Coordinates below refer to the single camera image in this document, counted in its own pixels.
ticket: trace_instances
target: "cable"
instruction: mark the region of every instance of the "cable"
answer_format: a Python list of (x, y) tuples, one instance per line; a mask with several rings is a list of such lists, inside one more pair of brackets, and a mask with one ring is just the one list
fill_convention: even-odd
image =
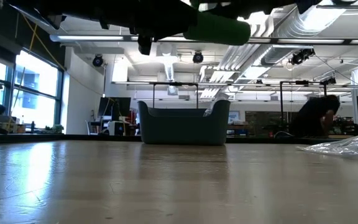
[(33, 32), (33, 37), (32, 37), (32, 42), (31, 42), (31, 44), (30, 44), (29, 53), (30, 53), (31, 48), (32, 48), (32, 45), (33, 45), (33, 43), (34, 43), (34, 37), (36, 37), (36, 38), (39, 40), (39, 42), (41, 43), (41, 45), (44, 47), (44, 49), (47, 51), (47, 53), (49, 54), (49, 56), (50, 56), (50, 57), (55, 61), (55, 63), (56, 63), (63, 71), (65, 71), (72, 79), (74, 79), (75, 81), (77, 81), (81, 86), (83, 86), (83, 87), (85, 87), (85, 88), (91, 90), (92, 92), (94, 92), (94, 93), (96, 93), (96, 94), (98, 94), (98, 95), (100, 95), (100, 96), (103, 95), (102, 93), (98, 93), (97, 91), (94, 91), (94, 90), (92, 90), (91, 88), (87, 87), (86, 85), (82, 84), (82, 83), (81, 83), (78, 79), (76, 79), (74, 76), (70, 75), (70, 74), (67, 72), (66, 68), (63, 67), (63, 65), (61, 65), (61, 64), (56, 60), (56, 58), (52, 55), (52, 53), (50, 53), (49, 49), (48, 49), (47, 46), (44, 44), (44, 42), (41, 40), (41, 38), (36, 34), (37, 25), (35, 25), (35, 29), (33, 29), (32, 26), (31, 26), (31, 24), (30, 24), (30, 22), (27, 20), (27, 18), (25, 17), (25, 15), (23, 15), (23, 13), (22, 13), (22, 16), (23, 16), (24, 20), (26, 21), (27, 25), (30, 27), (30, 29), (31, 29), (32, 32)]
[(354, 82), (356, 85), (358, 85), (357, 82), (355, 82), (354, 80), (352, 80), (351, 78), (348, 78), (347, 76), (345, 76), (344, 74), (342, 74), (341, 72), (339, 72), (338, 70), (336, 70), (335, 68), (333, 68), (332, 66), (330, 66), (326, 61), (324, 61), (323, 59), (321, 59), (319, 56), (317, 56), (315, 54), (315, 56), (320, 59), (320, 61), (322, 61), (323, 63), (325, 63), (329, 68), (331, 68), (332, 70), (334, 70), (336, 73), (342, 75), (344, 78), (346, 78), (347, 80), (350, 80), (351, 82)]
[[(31, 42), (30, 42), (30, 47), (29, 47), (29, 53), (31, 53), (31, 50), (32, 50), (32, 46), (34, 44), (34, 37), (36, 35), (36, 32), (37, 32), (37, 28), (38, 28), (38, 25), (36, 24), (34, 29), (33, 29), (33, 34), (32, 34), (32, 38), (31, 38)], [(23, 85), (23, 80), (24, 80), (24, 74), (25, 74), (25, 67), (23, 67), (23, 72), (22, 72), (22, 77), (21, 77), (21, 80), (20, 80), (20, 83), (19, 83), (19, 89), (17, 90), (17, 93), (16, 93), (16, 96), (15, 96), (15, 102), (13, 104), (13, 107), (12, 109), (9, 109), (10, 113), (9, 113), (9, 121), (7, 123), (7, 130), (9, 132), (10, 128), (11, 128), (11, 123), (12, 123), (12, 114), (13, 114), (13, 110), (15, 109), (16, 107), (16, 102), (17, 102), (17, 98), (19, 97), (19, 93), (22, 89), (22, 85)]]
[(35, 37), (39, 40), (39, 42), (41, 43), (41, 45), (42, 45), (42, 46), (44, 47), (44, 49), (47, 51), (47, 53), (49, 54), (49, 56), (55, 61), (55, 63), (56, 63), (63, 71), (65, 71), (72, 79), (74, 79), (75, 81), (77, 81), (81, 86), (83, 86), (83, 87), (85, 87), (85, 88), (91, 90), (92, 92), (94, 92), (94, 93), (96, 93), (96, 94), (98, 94), (98, 95), (100, 95), (100, 96), (103, 95), (102, 93), (98, 93), (97, 91), (94, 91), (93, 89), (91, 89), (91, 88), (87, 87), (86, 85), (82, 84), (82, 83), (81, 83), (77, 78), (75, 78), (73, 75), (70, 75), (70, 74), (67, 72), (66, 68), (65, 68), (63, 65), (61, 65), (61, 64), (57, 61), (57, 59), (52, 55), (52, 53), (50, 53), (48, 47), (44, 44), (44, 42), (41, 40), (41, 38), (35, 33), (35, 30), (32, 28), (32, 26), (31, 26), (29, 20), (26, 18), (26, 16), (23, 15), (23, 14), (22, 14), (22, 16), (23, 16), (24, 20), (26, 21), (27, 25), (28, 25), (28, 26), (30, 27), (30, 29), (33, 31), (33, 34), (35, 35)]

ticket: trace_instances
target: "security camera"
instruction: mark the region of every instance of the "security camera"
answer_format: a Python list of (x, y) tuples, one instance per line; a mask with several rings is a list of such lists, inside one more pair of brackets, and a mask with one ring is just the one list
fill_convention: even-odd
[(303, 49), (292, 55), (291, 64), (300, 65), (303, 62), (309, 60), (309, 57), (316, 55), (314, 49)]
[(194, 53), (193, 62), (194, 63), (201, 63), (204, 60), (204, 56), (200, 51), (196, 51)]
[(94, 59), (93, 59), (93, 61), (92, 61), (93, 66), (95, 66), (95, 67), (100, 67), (100, 66), (103, 65), (103, 63), (104, 63), (104, 61), (103, 61), (103, 55), (95, 55), (95, 56), (94, 56)]

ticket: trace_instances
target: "green cylinder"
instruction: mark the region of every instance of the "green cylinder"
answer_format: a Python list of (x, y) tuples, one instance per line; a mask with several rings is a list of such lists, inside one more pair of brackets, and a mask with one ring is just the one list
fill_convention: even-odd
[(183, 33), (186, 39), (215, 44), (244, 45), (251, 34), (250, 25), (208, 12), (198, 13), (197, 26), (190, 26)]

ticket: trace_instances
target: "white wall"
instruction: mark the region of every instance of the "white wall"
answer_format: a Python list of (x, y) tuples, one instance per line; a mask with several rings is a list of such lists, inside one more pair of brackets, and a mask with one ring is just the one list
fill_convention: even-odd
[(104, 77), (80, 59), (72, 47), (66, 48), (62, 125), (66, 134), (88, 134), (85, 121), (98, 109)]

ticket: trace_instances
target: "person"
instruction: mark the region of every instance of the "person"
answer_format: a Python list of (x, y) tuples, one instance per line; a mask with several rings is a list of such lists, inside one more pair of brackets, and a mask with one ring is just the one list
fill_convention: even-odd
[(290, 134), (298, 138), (328, 136), (340, 105), (335, 95), (310, 99), (290, 124)]

